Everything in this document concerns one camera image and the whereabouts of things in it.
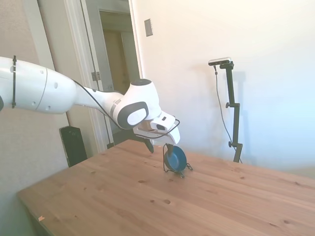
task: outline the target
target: wood knot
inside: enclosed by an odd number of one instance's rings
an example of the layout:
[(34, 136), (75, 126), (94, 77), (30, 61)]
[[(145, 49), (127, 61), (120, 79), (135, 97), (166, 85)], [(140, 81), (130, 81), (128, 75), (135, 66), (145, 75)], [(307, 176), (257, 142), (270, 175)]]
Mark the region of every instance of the wood knot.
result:
[(272, 224), (272, 223), (269, 223), (269, 225), (271, 225), (273, 227), (278, 227), (278, 225), (275, 225), (275, 224)]

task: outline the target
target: door frame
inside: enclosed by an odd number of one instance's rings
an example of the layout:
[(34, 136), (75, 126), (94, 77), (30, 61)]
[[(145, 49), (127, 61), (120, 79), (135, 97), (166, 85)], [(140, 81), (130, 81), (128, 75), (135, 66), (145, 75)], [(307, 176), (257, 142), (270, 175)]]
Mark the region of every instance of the door frame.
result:
[(138, 60), (138, 67), (139, 67), (139, 75), (141, 79), (144, 79), (144, 71), (143, 71), (143, 60), (140, 54), (140, 43), (139, 43), (139, 36), (137, 31), (137, 25), (136, 25), (136, 19), (135, 19), (135, 12), (134, 12), (134, 0), (129, 0), (129, 8), (130, 8), (130, 16), (131, 16), (131, 23), (132, 23), (132, 31), (133, 31), (133, 37), (134, 37), (134, 44), (136, 47), (136, 54), (137, 54), (137, 60)]
[[(85, 15), (88, 15), (86, 2), (85, 0), (81, 0), (81, 2), (80, 0), (64, 0), (64, 4), (65, 4), (66, 13), (68, 16), (69, 27), (70, 27), (71, 34), (73, 37), (73, 43), (74, 43), (74, 48), (77, 55), (78, 64), (80, 65), (80, 73), (83, 79), (82, 85), (97, 89), (96, 82), (93, 82), (91, 70), (90, 70), (91, 61), (94, 60), (94, 64), (96, 67), (95, 69), (99, 71), (96, 51), (95, 51), (90, 21), (87, 17), (85, 18), (85, 22), (84, 22), (84, 15), (83, 15), (83, 12), (85, 13)], [(141, 55), (140, 55), (140, 50), (139, 50), (139, 41), (138, 41), (138, 35), (137, 35), (136, 24), (135, 24), (135, 16), (134, 16), (131, 0), (129, 0), (129, 8), (130, 8), (132, 31), (134, 35), (134, 42), (135, 42), (137, 61), (138, 61), (138, 67), (139, 67), (139, 75), (141, 78), (143, 78), (144, 76), (144, 73), (142, 70), (143, 66), (142, 66), (142, 60), (141, 60)], [(115, 11), (113, 11), (113, 9), (107, 9), (104, 6), (98, 6), (97, 9), (98, 9), (99, 24), (100, 24), (99, 27), (102, 28), (99, 12), (100, 11), (115, 12)], [(85, 28), (87, 28), (89, 35), (87, 34), (85, 30), (82, 30)], [(86, 49), (88, 49), (89, 47), (91, 47), (92, 55), (86, 53), (87, 52)], [(100, 90), (103, 90), (101, 81), (98, 81), (98, 86)], [(105, 136), (105, 133), (104, 133), (105, 129), (107, 129), (108, 131), (110, 143), (113, 143), (114, 141), (112, 130), (110, 127), (109, 118), (105, 116), (105, 121), (106, 121), (106, 124), (105, 124), (104, 116), (95, 109), (91, 109), (90, 117), (93, 124), (93, 131), (95, 134), (97, 150), (98, 152), (105, 151), (107, 149), (106, 143), (108, 142), (107, 137)]]
[[(82, 8), (84, 10), (84, 7), (86, 8), (86, 5), (84, 6), (83, 4), (81, 7), (80, 0), (64, 0), (64, 5), (68, 16), (68, 22), (72, 34), (77, 61), (80, 67), (80, 74), (83, 81), (82, 85), (93, 89), (98, 89), (98, 87), (102, 88), (101, 81), (96, 82), (93, 81), (92, 78), (92, 55), (91, 53), (88, 53), (90, 51), (90, 46), (88, 42), (89, 35), (85, 30), (85, 24), (89, 26), (90, 22), (89, 19), (86, 19), (86, 23), (84, 22), (84, 15), (82, 12)], [(91, 47), (94, 47), (93, 39), (90, 39), (90, 43), (92, 44)], [(97, 151), (100, 153), (107, 150), (108, 142), (113, 142), (113, 135), (110, 127), (109, 118), (105, 117), (98, 110), (92, 108), (89, 108), (89, 115), (93, 126)]]

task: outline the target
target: blue bowl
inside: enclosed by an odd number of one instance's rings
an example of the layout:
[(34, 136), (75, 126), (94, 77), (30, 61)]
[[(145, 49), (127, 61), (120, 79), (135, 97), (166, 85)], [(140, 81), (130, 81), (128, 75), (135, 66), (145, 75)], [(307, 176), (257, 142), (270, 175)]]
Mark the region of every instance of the blue bowl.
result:
[(180, 147), (174, 146), (170, 156), (167, 152), (164, 154), (164, 163), (171, 171), (181, 172), (187, 165), (186, 155)]

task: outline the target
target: wood grain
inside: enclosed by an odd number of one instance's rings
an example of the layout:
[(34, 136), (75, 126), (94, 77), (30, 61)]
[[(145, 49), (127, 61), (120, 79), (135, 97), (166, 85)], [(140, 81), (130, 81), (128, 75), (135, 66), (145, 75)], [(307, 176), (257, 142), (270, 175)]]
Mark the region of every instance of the wood grain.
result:
[(315, 180), (186, 153), (165, 173), (162, 149), (126, 141), (19, 193), (58, 236), (314, 236)]

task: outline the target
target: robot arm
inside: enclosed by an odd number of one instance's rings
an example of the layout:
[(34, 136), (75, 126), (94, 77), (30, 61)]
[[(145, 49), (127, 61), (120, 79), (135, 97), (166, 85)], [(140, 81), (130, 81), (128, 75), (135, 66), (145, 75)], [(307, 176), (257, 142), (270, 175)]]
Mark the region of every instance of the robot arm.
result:
[(133, 129), (137, 136), (171, 145), (180, 139), (175, 117), (161, 110), (158, 93), (150, 80), (132, 82), (125, 95), (101, 92), (48, 68), (21, 60), (13, 66), (12, 59), (0, 57), (0, 110), (3, 106), (11, 107), (13, 97), (16, 103), (13, 107), (62, 114), (73, 105), (87, 106), (100, 110), (120, 128)]

